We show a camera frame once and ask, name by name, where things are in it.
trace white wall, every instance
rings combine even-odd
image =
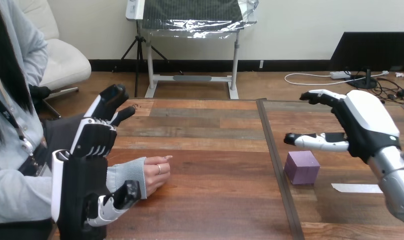
[[[61,39],[88,59],[119,59],[134,40],[126,0],[49,0]],[[241,35],[243,60],[330,59],[344,31],[404,31],[404,0],[260,0]],[[175,60],[232,59],[234,39],[155,38]],[[127,58],[135,58],[135,50]]]

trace whiteboard stand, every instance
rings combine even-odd
[[[147,64],[149,67],[149,87],[146,91],[145,98],[153,98],[156,91],[158,82],[215,82],[215,83],[228,83],[228,90],[230,93],[230,99],[239,99],[237,92],[237,64],[239,54],[239,33],[236,32],[236,42],[234,42],[234,58],[233,58],[233,72],[231,76],[217,77],[217,76],[191,76],[191,75],[175,75],[175,76],[162,76],[153,74],[153,58],[152,58],[152,41],[151,39],[146,41],[147,49]]]

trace black baseboard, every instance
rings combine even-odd
[[[223,73],[231,72],[232,60],[153,60],[153,69],[157,73],[183,72],[207,72]],[[125,59],[122,62],[115,59],[90,60],[93,72],[111,72],[117,66],[117,72],[135,72],[136,60]],[[238,72],[314,72],[330,71],[329,60],[265,60],[263,68],[259,68],[260,60],[240,60]],[[147,72],[147,61],[140,66],[140,72]]]

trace long black hair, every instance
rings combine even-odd
[[[33,114],[24,73],[22,72],[0,11],[0,79],[10,97],[26,112]],[[0,142],[3,141],[0,130]]]

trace gray sweater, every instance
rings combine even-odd
[[[48,61],[44,35],[26,18],[13,0],[0,0],[0,11],[26,81],[37,86],[43,78]],[[6,104],[1,92],[0,100]],[[34,147],[38,146],[43,138],[43,129],[35,111],[30,114],[14,103],[12,114],[24,130],[25,137]],[[17,171],[28,155],[21,149],[16,130],[1,113],[0,128],[5,139],[4,143],[0,143],[0,223],[50,218],[52,178],[23,176]],[[115,191],[124,179],[138,180],[145,197],[144,160],[139,158],[124,165],[110,167],[108,189]]]

